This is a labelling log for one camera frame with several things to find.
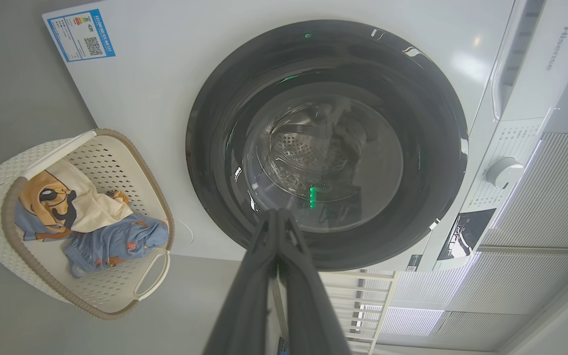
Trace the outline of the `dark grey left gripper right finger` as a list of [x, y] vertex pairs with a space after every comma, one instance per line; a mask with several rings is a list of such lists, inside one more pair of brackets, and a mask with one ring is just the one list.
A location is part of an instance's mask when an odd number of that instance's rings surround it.
[[286, 283], [290, 354], [349, 355], [349, 344], [293, 214], [278, 210], [277, 222], [277, 258]]

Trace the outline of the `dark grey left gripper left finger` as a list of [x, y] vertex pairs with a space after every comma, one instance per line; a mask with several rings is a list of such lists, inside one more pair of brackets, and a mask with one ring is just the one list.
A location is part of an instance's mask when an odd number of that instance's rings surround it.
[[263, 355], [275, 263], [277, 211], [262, 215], [209, 336], [204, 355]]

